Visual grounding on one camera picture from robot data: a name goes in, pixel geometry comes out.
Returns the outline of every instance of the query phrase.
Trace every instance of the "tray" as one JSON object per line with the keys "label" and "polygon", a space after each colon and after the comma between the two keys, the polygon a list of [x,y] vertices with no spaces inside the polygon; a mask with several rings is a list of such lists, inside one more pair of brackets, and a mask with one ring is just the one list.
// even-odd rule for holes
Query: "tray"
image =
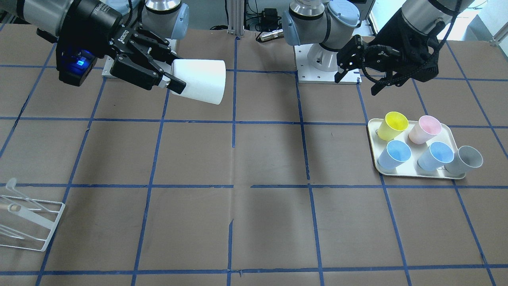
{"label": "tray", "polygon": [[409,126],[407,127],[404,132],[397,135],[397,137],[394,138],[394,140],[399,140],[402,142],[406,142],[406,144],[411,148],[411,158],[405,162],[396,167],[393,170],[386,170],[383,167],[381,167],[377,159],[385,149],[388,141],[384,141],[383,139],[379,138],[379,136],[376,134],[376,131],[381,126],[381,122],[383,122],[383,119],[374,118],[369,121],[367,124],[367,131],[369,133],[369,140],[370,140],[370,148],[372,150],[372,157],[374,159],[374,166],[376,169],[383,175],[387,176],[403,176],[403,177],[423,177],[423,178],[437,178],[437,179],[456,179],[460,180],[463,179],[466,174],[451,174],[448,172],[444,167],[440,167],[434,171],[425,171],[422,168],[418,166],[418,158],[427,150],[430,144],[436,141],[441,141],[445,143],[446,145],[450,146],[452,148],[453,152],[457,152],[457,144],[455,143],[455,139],[453,138],[452,131],[448,126],[441,123],[442,130],[439,135],[436,137],[428,140],[426,143],[423,144],[415,144],[413,143],[408,135],[409,132],[412,130],[413,126],[418,123],[418,121],[408,121]]}

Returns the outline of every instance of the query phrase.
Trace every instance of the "plastic cup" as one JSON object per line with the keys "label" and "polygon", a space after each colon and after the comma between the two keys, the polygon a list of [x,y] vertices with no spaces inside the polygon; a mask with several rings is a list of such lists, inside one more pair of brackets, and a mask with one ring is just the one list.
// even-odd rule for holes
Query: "plastic cup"
{"label": "plastic cup", "polygon": [[424,115],[420,117],[418,123],[409,132],[409,139],[415,144],[423,144],[440,134],[441,129],[439,120],[430,115]]}
{"label": "plastic cup", "polygon": [[381,167],[392,170],[410,158],[411,148],[402,141],[392,140],[388,142],[377,162]]}
{"label": "plastic cup", "polygon": [[471,146],[462,146],[455,153],[455,158],[444,167],[452,174],[464,174],[483,165],[482,155]]}
{"label": "plastic cup", "polygon": [[385,119],[377,130],[377,135],[385,141],[390,141],[406,130],[408,125],[409,122],[402,113],[392,111],[386,114]]}
{"label": "plastic cup", "polygon": [[450,146],[443,142],[434,142],[418,158],[418,165],[425,171],[434,171],[437,168],[453,161],[454,154]]}

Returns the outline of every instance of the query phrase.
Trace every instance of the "blue joint cap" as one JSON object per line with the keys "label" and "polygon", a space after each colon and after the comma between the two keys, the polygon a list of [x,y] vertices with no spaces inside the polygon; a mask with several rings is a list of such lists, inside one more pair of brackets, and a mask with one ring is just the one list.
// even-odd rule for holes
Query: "blue joint cap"
{"label": "blue joint cap", "polygon": [[189,27],[189,6],[185,3],[182,3],[182,7],[180,7],[178,17],[176,18],[173,33],[171,34],[171,39],[173,40],[183,39],[187,34],[188,27]]}
{"label": "blue joint cap", "polygon": [[301,45],[298,31],[296,30],[295,22],[289,14],[289,11],[284,11],[282,14],[282,29],[284,30],[284,39],[290,46]]}

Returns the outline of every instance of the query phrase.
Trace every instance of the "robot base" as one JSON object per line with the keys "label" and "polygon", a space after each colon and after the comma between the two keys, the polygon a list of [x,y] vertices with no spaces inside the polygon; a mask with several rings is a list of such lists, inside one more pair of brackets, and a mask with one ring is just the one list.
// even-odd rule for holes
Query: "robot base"
{"label": "robot base", "polygon": [[[296,67],[298,69],[298,82],[336,84],[335,71],[333,72],[321,71],[310,64],[309,59],[307,58],[307,54],[309,53],[312,45],[313,44],[295,46]],[[360,71],[358,69],[355,69],[349,71],[338,84],[357,84],[359,82],[362,82],[362,78],[360,77]]]}

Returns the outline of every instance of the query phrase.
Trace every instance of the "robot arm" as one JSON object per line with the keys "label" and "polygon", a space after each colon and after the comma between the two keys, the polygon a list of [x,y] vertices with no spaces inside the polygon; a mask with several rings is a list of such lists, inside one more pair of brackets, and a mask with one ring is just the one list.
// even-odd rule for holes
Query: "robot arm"
{"label": "robot arm", "polygon": [[[154,22],[152,14],[164,18],[166,26],[173,20],[171,31],[158,31],[183,38],[187,5],[180,0],[148,0],[146,5],[151,12],[145,12],[147,22]],[[57,43],[57,70],[65,83],[80,86],[97,58],[108,55],[114,59],[112,75],[144,89],[156,85],[181,94],[186,86],[156,62],[171,64],[179,59],[165,37],[142,23],[123,25],[122,15],[99,0],[0,0],[0,8],[34,24],[39,36]],[[182,16],[175,21],[174,15]]]}
{"label": "robot arm", "polygon": [[[335,82],[339,82],[348,70],[360,68],[375,83],[371,93],[376,95],[384,87],[400,87],[410,78],[422,82],[435,78],[439,73],[439,50],[457,15],[473,1],[407,0],[373,41],[365,43],[356,35],[341,49],[337,55],[339,70]],[[436,36],[448,23],[451,26],[439,42]],[[385,72],[385,77],[374,79],[366,68]]]}
{"label": "robot arm", "polygon": [[[375,82],[371,92],[376,95],[384,87],[400,87],[410,78],[419,81],[435,78],[439,50],[449,32],[441,42],[436,36],[448,23],[453,26],[457,15],[473,1],[407,0],[370,43],[359,35],[351,38],[359,12],[346,0],[293,0],[282,17],[282,25],[288,44],[319,44],[321,51],[311,54],[311,49],[308,55],[313,56],[310,63],[314,67],[323,71],[338,70],[336,83],[348,71],[360,68]],[[321,56],[326,53],[336,56],[336,65],[329,65],[329,70],[322,66],[325,58],[332,58]],[[374,79],[366,68],[386,75],[381,80]]]}

